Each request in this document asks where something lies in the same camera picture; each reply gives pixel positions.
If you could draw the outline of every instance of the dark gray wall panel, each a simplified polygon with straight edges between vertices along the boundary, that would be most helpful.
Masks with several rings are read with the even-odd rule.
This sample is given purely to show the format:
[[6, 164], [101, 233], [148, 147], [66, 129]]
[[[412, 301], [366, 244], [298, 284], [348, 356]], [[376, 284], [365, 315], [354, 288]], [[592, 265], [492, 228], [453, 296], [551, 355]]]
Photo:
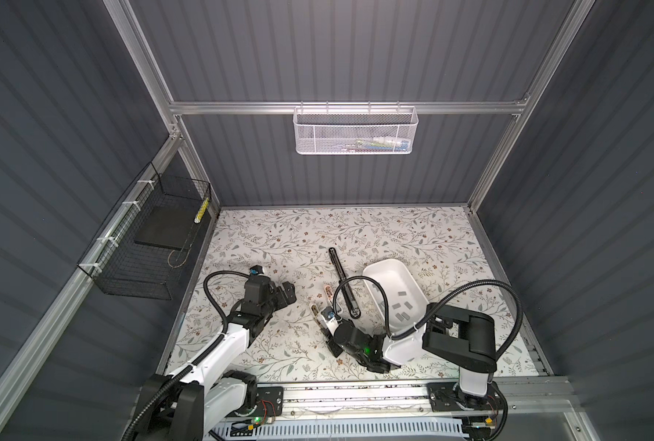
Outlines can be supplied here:
[[[101, 1], [0, 2], [0, 375], [167, 136]], [[0, 439], [117, 435], [173, 309], [93, 291]]]
[[413, 152], [306, 155], [290, 116], [185, 116], [224, 206], [466, 202], [510, 120], [420, 116]]
[[479, 213], [603, 437], [654, 435], [654, 1], [596, 3]]
[[518, 100], [570, 4], [132, 1], [179, 101]]

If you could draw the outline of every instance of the leaf pattern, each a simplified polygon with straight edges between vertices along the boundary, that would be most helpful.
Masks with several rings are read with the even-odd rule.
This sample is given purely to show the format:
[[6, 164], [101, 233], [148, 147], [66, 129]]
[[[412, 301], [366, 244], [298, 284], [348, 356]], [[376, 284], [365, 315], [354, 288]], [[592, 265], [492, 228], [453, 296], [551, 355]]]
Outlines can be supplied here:
[[[348, 275], [361, 274], [367, 265], [386, 258], [402, 261], [430, 301], [466, 282], [492, 278], [459, 207], [222, 211], [168, 371], [193, 357], [221, 329], [219, 316], [202, 291], [205, 276], [218, 269], [247, 272], [258, 264], [277, 284], [294, 283], [297, 302], [275, 313], [230, 368], [252, 373], [264, 383], [458, 376], [457, 366], [429, 354], [385, 375], [368, 372], [347, 354], [332, 356], [310, 311], [311, 304], [322, 309], [330, 301], [325, 285], [338, 284], [327, 253], [331, 246], [337, 248]], [[231, 275], [209, 282], [226, 313], [243, 297], [243, 287], [243, 279]], [[352, 290], [362, 310], [357, 325], [368, 333], [382, 331], [376, 305], [364, 285], [354, 282]], [[450, 304], [491, 315], [498, 344], [513, 326], [498, 288], [469, 290]], [[496, 375], [537, 375], [520, 337], [499, 360]]]

